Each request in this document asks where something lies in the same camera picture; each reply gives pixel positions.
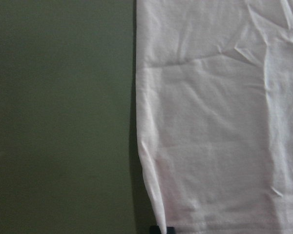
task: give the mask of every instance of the green surface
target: green surface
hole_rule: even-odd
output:
[[[0,0],[0,234],[146,234],[132,0]]]

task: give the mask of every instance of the green wall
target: green wall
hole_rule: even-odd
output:
[[[0,0],[0,234],[146,234],[133,0]]]

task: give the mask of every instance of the cloth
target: cloth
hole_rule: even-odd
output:
[[[293,0],[137,0],[139,157],[163,234],[293,234]]]

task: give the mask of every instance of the white fabric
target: white fabric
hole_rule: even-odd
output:
[[[293,234],[293,0],[137,0],[136,94],[163,234]]]

